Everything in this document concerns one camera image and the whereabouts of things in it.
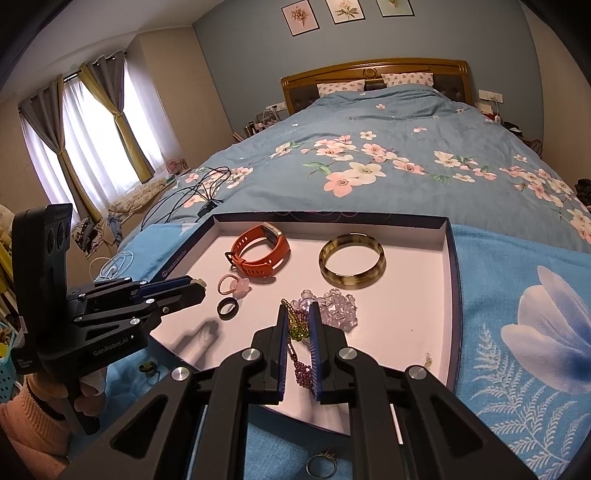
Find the white fern print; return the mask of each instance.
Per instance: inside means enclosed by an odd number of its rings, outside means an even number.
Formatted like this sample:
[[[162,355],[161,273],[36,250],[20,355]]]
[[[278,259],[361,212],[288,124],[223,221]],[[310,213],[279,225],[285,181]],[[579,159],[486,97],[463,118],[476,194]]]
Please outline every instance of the white fern print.
[[[520,455],[540,480],[556,480],[569,464],[570,448],[579,426],[591,414],[586,413],[570,422],[564,439],[556,442],[562,416],[577,402],[554,405],[560,392],[546,385],[530,391],[536,379],[508,353],[503,354],[486,325],[481,326],[476,352],[474,369],[481,370],[483,374],[473,381],[484,380],[486,385],[472,399],[482,395],[493,397],[493,401],[477,415],[505,415],[506,420],[489,425],[490,429],[501,438],[512,436],[509,448]]]

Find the smartwatch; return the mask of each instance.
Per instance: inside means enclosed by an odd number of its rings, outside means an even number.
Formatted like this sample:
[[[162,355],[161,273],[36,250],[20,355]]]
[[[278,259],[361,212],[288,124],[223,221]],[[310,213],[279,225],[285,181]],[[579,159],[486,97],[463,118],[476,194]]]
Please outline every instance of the smartwatch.
[[[242,253],[255,240],[266,238],[273,250],[260,260],[247,261],[241,257]],[[226,252],[226,258],[231,265],[236,267],[248,277],[270,277],[273,268],[278,265],[290,252],[290,245],[281,230],[268,222],[251,228],[244,232],[232,246],[231,252]]]

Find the hand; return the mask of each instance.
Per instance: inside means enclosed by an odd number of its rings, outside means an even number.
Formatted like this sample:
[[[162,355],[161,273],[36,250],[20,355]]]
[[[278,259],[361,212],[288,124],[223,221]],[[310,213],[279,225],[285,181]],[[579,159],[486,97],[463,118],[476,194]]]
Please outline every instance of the hand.
[[[105,378],[107,369],[87,375],[80,380],[82,395],[74,402],[74,409],[88,417],[97,417],[105,406]],[[56,413],[63,414],[62,402],[58,399],[67,398],[68,391],[62,383],[54,382],[46,373],[27,375],[27,383],[31,391],[44,401]]]

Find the silver ring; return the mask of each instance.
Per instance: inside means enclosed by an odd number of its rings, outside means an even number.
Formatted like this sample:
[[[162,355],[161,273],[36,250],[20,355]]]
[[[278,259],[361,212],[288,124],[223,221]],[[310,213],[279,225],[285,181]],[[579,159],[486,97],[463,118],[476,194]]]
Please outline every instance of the silver ring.
[[[333,464],[332,472],[329,473],[328,475],[325,475],[325,476],[315,476],[313,473],[310,473],[310,464],[312,463],[312,460],[314,460],[315,458],[323,458],[324,460],[328,460],[329,462],[331,462]],[[329,452],[317,453],[316,455],[311,456],[308,459],[308,461],[306,462],[306,472],[308,472],[308,475],[310,475],[312,478],[317,478],[318,480],[327,480],[329,478],[334,477],[334,475],[336,473],[336,458],[335,458],[335,456]]]

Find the headboard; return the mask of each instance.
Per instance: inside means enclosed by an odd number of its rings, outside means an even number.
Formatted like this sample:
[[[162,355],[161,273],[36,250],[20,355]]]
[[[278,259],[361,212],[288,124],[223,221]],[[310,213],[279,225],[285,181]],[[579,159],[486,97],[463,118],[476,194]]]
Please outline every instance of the headboard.
[[[432,72],[433,87],[456,102],[472,105],[472,86],[464,60],[382,59],[332,65],[281,79],[287,110],[293,115],[320,97],[319,83],[352,82],[365,79],[365,90],[385,88],[383,73]]]

